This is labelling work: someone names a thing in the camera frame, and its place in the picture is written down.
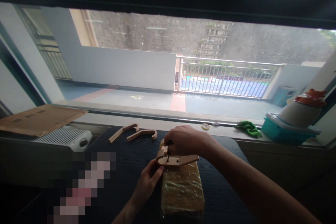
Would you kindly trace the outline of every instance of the glass pane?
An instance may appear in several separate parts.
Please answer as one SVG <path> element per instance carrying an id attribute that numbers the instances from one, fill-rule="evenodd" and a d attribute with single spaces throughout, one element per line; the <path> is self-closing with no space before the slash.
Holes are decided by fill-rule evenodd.
<path id="1" fill-rule="evenodd" d="M 178 111 L 182 117 L 187 112 L 262 124 L 266 113 L 279 113 L 287 99 L 305 90 L 336 49 L 332 30 L 21 9 L 66 100 L 126 112 Z M 49 36 L 37 36 L 35 29 Z"/>

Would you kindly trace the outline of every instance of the wooden hook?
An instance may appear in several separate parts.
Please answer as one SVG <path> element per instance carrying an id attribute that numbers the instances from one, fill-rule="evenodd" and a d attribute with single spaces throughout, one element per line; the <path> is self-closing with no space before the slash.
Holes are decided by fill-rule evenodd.
<path id="1" fill-rule="evenodd" d="M 134 138 L 137 138 L 138 136 L 143 135 L 143 134 L 153 134 L 152 135 L 152 140 L 154 140 L 156 138 L 156 136 L 158 135 L 155 129 L 150 129 L 150 130 L 149 129 L 143 129 L 143 130 L 140 130 L 140 131 L 138 131 L 137 133 L 135 133 L 133 135 L 130 135 L 127 138 L 127 142 L 130 142 Z"/>
<path id="2" fill-rule="evenodd" d="M 118 136 L 120 136 L 123 132 L 127 131 L 127 130 L 130 130 L 132 128 L 135 128 L 135 131 L 139 131 L 140 127 L 139 127 L 139 124 L 130 124 L 128 126 L 125 126 L 121 129 L 119 129 L 113 136 L 111 136 L 109 138 L 110 140 L 110 143 L 112 143 L 114 140 L 117 139 Z"/>
<path id="3" fill-rule="evenodd" d="M 169 162 L 167 162 L 167 146 L 163 146 L 161 150 L 157 152 L 156 163 L 163 166 L 183 166 L 192 162 L 198 161 L 200 157 L 198 155 L 189 155 L 177 157 L 174 155 L 169 156 Z"/>

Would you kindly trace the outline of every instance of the cardboard box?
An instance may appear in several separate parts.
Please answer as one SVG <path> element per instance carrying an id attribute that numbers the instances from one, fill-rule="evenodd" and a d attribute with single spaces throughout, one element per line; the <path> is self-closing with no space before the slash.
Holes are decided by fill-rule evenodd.
<path id="1" fill-rule="evenodd" d="M 86 113 L 87 110 L 46 104 L 0 119 L 0 130 L 43 137 Z"/>

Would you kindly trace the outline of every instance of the heater grille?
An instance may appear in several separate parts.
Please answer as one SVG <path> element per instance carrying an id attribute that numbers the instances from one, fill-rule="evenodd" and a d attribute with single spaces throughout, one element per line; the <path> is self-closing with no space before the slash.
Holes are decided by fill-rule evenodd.
<path id="1" fill-rule="evenodd" d="M 59 128 L 41 138 L 37 138 L 33 140 L 33 142 L 42 142 L 48 144 L 56 144 L 56 145 L 67 145 L 72 140 L 77 138 L 79 135 L 84 134 L 85 130 L 79 129 L 65 129 Z"/>

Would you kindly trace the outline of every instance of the green cloth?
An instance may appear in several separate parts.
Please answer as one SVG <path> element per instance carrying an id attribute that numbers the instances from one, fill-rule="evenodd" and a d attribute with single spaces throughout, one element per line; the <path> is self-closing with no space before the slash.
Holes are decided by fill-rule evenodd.
<path id="1" fill-rule="evenodd" d="M 257 127 L 250 121 L 241 121 L 234 128 L 240 129 L 246 135 L 249 135 L 254 138 L 261 137 L 261 133 L 257 129 Z"/>

